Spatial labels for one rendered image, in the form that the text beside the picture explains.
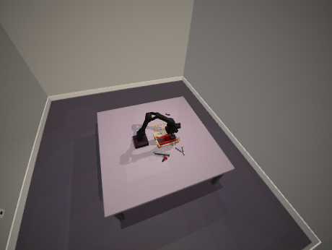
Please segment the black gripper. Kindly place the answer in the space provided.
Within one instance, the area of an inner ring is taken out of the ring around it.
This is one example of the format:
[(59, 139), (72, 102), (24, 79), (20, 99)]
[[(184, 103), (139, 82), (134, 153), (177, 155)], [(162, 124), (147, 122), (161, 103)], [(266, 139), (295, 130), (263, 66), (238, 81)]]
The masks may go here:
[(165, 129), (166, 129), (166, 132), (167, 132), (168, 134), (171, 134), (171, 136), (170, 136), (170, 139), (171, 139), (171, 140), (172, 140), (172, 139), (176, 139), (176, 136), (173, 134), (174, 129), (173, 129), (173, 130), (169, 130), (169, 129), (168, 129), (168, 126), (166, 126)]

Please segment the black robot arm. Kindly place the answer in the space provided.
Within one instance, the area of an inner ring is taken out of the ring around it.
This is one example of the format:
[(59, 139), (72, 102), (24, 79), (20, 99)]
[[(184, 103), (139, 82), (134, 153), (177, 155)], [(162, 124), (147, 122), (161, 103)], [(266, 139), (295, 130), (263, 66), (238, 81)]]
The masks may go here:
[[(155, 115), (155, 117), (152, 118), (152, 115)], [(181, 128), (180, 123), (175, 123), (173, 118), (168, 118), (168, 117), (163, 116), (162, 114), (160, 114), (158, 112), (156, 112), (156, 113), (155, 112), (148, 112), (148, 113), (146, 113), (145, 120), (144, 120), (144, 123), (143, 123), (142, 127), (136, 132), (136, 138), (137, 138), (138, 142), (143, 141), (143, 136), (145, 135), (145, 129), (147, 127), (147, 124), (150, 121), (155, 120), (156, 118), (167, 122), (168, 129), (169, 130), (174, 129), (173, 133), (177, 133), (178, 129)]]

